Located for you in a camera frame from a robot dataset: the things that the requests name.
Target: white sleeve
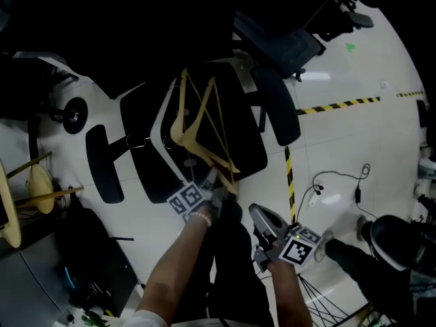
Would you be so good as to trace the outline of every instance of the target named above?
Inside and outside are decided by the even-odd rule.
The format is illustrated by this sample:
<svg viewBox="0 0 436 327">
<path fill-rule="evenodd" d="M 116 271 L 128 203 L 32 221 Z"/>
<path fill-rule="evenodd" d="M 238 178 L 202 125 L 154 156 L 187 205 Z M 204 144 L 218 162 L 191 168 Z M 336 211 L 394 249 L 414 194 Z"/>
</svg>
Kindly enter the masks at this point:
<svg viewBox="0 0 436 327">
<path fill-rule="evenodd" d="M 139 310 L 126 321 L 123 327 L 168 327 L 168 325 L 158 314 Z"/>
</svg>

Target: chair wheel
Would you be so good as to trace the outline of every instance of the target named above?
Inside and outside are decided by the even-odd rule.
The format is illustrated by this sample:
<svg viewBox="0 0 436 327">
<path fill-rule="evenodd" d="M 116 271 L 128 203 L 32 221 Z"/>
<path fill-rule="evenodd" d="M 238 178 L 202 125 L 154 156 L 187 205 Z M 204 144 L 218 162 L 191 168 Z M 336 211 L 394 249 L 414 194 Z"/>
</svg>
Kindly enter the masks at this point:
<svg viewBox="0 0 436 327">
<path fill-rule="evenodd" d="M 82 131 L 88 119 L 88 106 L 84 99 L 76 97 L 71 99 L 63 110 L 63 128 L 69 134 L 78 134 Z"/>
</svg>

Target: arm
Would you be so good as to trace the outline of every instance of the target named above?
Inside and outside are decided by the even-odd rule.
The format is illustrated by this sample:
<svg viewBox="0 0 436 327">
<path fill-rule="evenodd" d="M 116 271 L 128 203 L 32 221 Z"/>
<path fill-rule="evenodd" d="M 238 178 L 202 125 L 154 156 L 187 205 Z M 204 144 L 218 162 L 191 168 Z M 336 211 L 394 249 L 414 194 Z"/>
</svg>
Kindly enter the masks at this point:
<svg viewBox="0 0 436 327">
<path fill-rule="evenodd" d="M 302 297 L 294 266 L 279 260 L 271 262 L 268 269 L 274 285 L 279 326 L 312 327 L 311 314 Z"/>
<path fill-rule="evenodd" d="M 197 212 L 211 218 L 207 206 L 201 206 Z M 171 325 L 207 229 L 208 224 L 204 219 L 196 216 L 189 219 L 176 241 L 153 269 L 138 310 L 152 311 Z"/>
</svg>

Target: wire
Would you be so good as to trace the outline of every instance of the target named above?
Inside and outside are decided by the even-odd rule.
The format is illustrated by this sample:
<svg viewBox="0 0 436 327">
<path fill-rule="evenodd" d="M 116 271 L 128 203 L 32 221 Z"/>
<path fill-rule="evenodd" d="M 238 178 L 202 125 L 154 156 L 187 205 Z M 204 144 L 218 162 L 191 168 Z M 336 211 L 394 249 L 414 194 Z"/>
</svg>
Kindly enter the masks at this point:
<svg viewBox="0 0 436 327">
<path fill-rule="evenodd" d="M 41 212 L 36 212 L 34 215 L 27 215 L 27 214 L 25 214 L 25 213 L 19 213 L 19 215 L 24 215 L 24 216 L 26 216 L 27 218 L 18 218 L 19 220 L 21 220 L 21 221 L 26 221 L 26 220 L 30 220 L 30 219 L 33 219 L 33 218 L 37 218 L 37 217 L 39 217 L 40 215 L 41 215 Z"/>
<path fill-rule="evenodd" d="M 374 218 L 379 219 L 379 217 L 377 217 L 376 215 L 373 215 L 371 212 L 368 212 L 366 210 L 364 210 L 363 208 L 360 208 L 359 205 L 356 202 L 356 207 L 359 208 L 362 212 L 368 213 L 369 215 L 372 215 Z"/>
<path fill-rule="evenodd" d="M 362 167 L 362 171 L 360 172 L 360 176 L 359 176 L 359 177 L 353 176 L 352 174 L 340 173 L 340 172 L 337 172 L 337 171 L 323 171 L 323 172 L 317 173 L 317 174 L 312 178 L 312 187 L 314 187 L 314 189 L 315 189 L 316 191 L 320 191 L 320 190 L 317 190 L 317 188 L 316 188 L 316 187 L 319 187 L 319 185 L 316 185 L 316 184 L 315 184 L 315 179 L 316 179 L 316 177 L 318 177 L 318 176 L 321 175 L 321 174 L 333 173 L 333 174 L 337 174 L 338 176 L 344 176 L 344 177 L 349 177 L 349 178 L 356 179 L 356 180 L 358 181 L 358 183 L 357 183 L 357 187 L 356 187 L 356 191 L 359 190 L 359 193 L 360 193 L 360 182 L 363 181 L 364 179 L 367 179 L 367 178 L 368 178 L 368 176 L 369 176 L 369 172 L 370 172 L 370 171 L 371 171 L 371 165 L 370 165 L 369 163 L 366 163 L 365 165 L 363 165 L 363 167 Z M 368 215 L 370 215 L 370 216 L 372 216 L 372 217 L 378 219 L 378 217 L 375 216 L 373 213 L 368 212 L 368 211 L 364 210 L 363 208 L 359 207 L 359 205 L 358 205 L 356 199 L 355 199 L 355 203 L 356 203 L 356 207 L 357 207 L 358 209 L 360 209 L 362 212 L 365 212 L 365 213 L 367 213 Z"/>
<path fill-rule="evenodd" d="M 352 174 L 340 173 L 340 172 L 337 172 L 337 171 L 323 171 L 323 172 L 317 173 L 312 178 L 312 185 L 315 185 L 316 177 L 320 176 L 321 174 L 333 173 L 333 174 L 337 174 L 338 176 L 344 176 L 344 177 L 350 177 L 350 178 L 356 179 L 356 180 L 359 181 L 358 184 L 357 184 L 357 186 L 359 186 L 360 185 L 360 181 L 368 178 L 368 175 L 369 175 L 370 171 L 371 171 L 371 165 L 369 163 L 366 163 L 365 165 L 363 165 L 362 172 L 360 173 L 359 177 L 353 176 Z"/>
<path fill-rule="evenodd" d="M 312 185 L 311 185 L 309 188 L 307 188 L 307 190 L 305 191 L 305 194 L 302 196 L 302 200 L 301 200 L 301 203 L 300 203 L 300 207 L 298 207 L 298 211 L 297 211 L 296 221 L 298 221 L 298 215 L 300 214 L 301 206 L 302 206 L 303 202 L 305 201 L 306 194 L 309 192 L 310 189 L 312 189 L 312 188 L 315 189 L 315 187 L 321 187 L 321 185 L 313 184 L 313 183 L 312 183 Z"/>
<path fill-rule="evenodd" d="M 40 280 L 38 280 L 38 278 L 35 276 L 35 274 L 33 273 L 32 269 L 30 269 L 30 266 L 27 264 L 26 259 L 23 257 L 21 252 L 18 252 L 18 254 L 20 255 L 21 259 L 23 260 L 23 262 L 25 263 L 25 266 L 27 267 L 27 269 L 29 270 L 29 272 L 31 273 L 31 275 L 33 276 L 33 278 L 35 279 L 36 283 L 41 287 L 41 289 L 44 291 L 44 293 L 46 294 L 46 296 L 48 297 L 48 299 L 50 299 L 53 303 L 53 305 L 61 312 L 63 313 L 63 310 L 59 307 L 58 304 L 56 304 L 56 302 L 53 300 L 53 298 L 51 297 L 51 295 L 46 291 L 46 289 L 44 288 L 44 286 L 40 283 Z"/>
</svg>

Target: shoe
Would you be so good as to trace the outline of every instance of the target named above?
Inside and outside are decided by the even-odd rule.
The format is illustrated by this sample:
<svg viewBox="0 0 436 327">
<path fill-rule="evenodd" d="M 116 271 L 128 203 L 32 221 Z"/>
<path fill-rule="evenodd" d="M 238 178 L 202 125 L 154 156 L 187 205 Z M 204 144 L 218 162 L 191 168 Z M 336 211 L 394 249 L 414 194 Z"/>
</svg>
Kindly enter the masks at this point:
<svg viewBox="0 0 436 327">
<path fill-rule="evenodd" d="M 367 220 L 367 218 L 364 215 L 361 215 L 359 217 L 359 219 L 357 220 L 357 224 L 356 224 L 356 237 L 357 237 L 357 240 L 360 241 L 360 242 L 365 241 L 365 239 L 362 236 L 362 228 L 363 228 L 363 225 L 367 221 L 368 220 Z"/>
<path fill-rule="evenodd" d="M 313 259 L 317 262 L 317 263 L 321 263 L 324 258 L 326 257 L 326 243 L 330 240 L 332 240 L 334 238 L 334 234 L 333 231 L 330 229 L 327 229 L 323 234 L 322 234 L 322 240 L 320 245 L 318 246 L 318 248 L 315 251 L 315 254 L 313 255 Z"/>
</svg>

